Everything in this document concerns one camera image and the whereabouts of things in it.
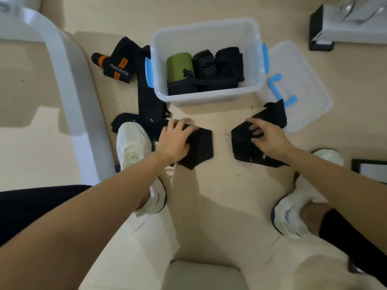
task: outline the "white metal frame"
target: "white metal frame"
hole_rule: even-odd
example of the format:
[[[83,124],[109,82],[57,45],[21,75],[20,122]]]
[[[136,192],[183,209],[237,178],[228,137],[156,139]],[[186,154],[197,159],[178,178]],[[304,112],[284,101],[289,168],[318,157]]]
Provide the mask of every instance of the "white metal frame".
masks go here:
[[[322,30],[311,40],[319,45],[387,44],[387,0],[344,0],[338,6],[324,5]]]
[[[81,183],[95,185],[114,175],[115,168],[93,78],[79,46],[38,12],[40,2],[0,0],[0,38],[46,44],[73,139]]]

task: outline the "clear plastic container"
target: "clear plastic container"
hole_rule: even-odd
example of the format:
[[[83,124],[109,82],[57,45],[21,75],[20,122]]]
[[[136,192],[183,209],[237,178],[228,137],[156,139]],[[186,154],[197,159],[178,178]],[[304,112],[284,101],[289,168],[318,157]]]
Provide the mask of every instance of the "clear plastic container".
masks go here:
[[[256,96],[262,104],[277,102],[280,98],[276,97],[269,87],[269,81],[278,74],[283,76],[279,80],[272,80],[272,84],[284,102],[289,103],[285,107],[288,119],[285,131],[300,130],[332,108],[331,97],[293,43],[281,42],[269,49],[268,53],[270,72],[266,76],[266,83],[256,92]]]
[[[228,47],[238,47],[243,54],[244,82],[239,83],[238,88],[168,95],[166,62],[170,56],[182,52],[193,56],[206,49],[215,55]],[[161,29],[153,36],[151,55],[154,91],[160,100],[177,107],[236,100],[244,93],[256,92],[265,82],[260,31],[253,19],[227,19]]]

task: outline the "person's left hand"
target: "person's left hand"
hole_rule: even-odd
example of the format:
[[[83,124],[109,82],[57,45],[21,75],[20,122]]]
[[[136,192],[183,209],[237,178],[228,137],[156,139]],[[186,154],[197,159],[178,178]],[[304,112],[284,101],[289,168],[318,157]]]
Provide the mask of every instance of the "person's left hand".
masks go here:
[[[189,122],[191,122],[189,118],[171,119],[168,126],[163,127],[156,153],[166,166],[180,161],[188,154],[190,146],[186,143],[187,138],[199,129],[198,126],[191,125],[183,130],[184,125]]]

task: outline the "blue handle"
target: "blue handle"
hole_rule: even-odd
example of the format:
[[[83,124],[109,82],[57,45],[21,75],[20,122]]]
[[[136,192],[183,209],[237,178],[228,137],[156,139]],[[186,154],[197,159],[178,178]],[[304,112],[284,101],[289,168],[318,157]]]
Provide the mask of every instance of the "blue handle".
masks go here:
[[[145,57],[145,77],[148,87],[154,88],[152,60]]]
[[[283,100],[283,97],[281,96],[281,94],[279,93],[277,88],[275,87],[274,82],[279,81],[282,78],[283,78],[283,75],[281,73],[278,73],[278,74],[274,75],[272,78],[270,78],[267,82],[268,87],[270,87],[271,91],[274,93],[277,100]],[[296,95],[289,97],[289,99],[287,101],[284,100],[285,108],[290,106],[291,104],[294,104],[295,102],[297,102],[297,100],[298,100],[298,98]]]
[[[262,53],[264,55],[265,74],[267,75],[270,72],[270,57],[265,42],[262,44]]]

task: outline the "clear plastic lid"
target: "clear plastic lid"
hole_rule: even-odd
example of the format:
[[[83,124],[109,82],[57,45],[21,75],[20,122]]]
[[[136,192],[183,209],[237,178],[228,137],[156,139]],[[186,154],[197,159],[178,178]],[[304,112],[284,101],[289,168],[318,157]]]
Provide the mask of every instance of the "clear plastic lid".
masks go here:
[[[331,97],[293,43],[281,42],[268,52],[270,72],[256,95],[262,104],[283,98],[288,119],[285,131],[298,131],[332,108]]]

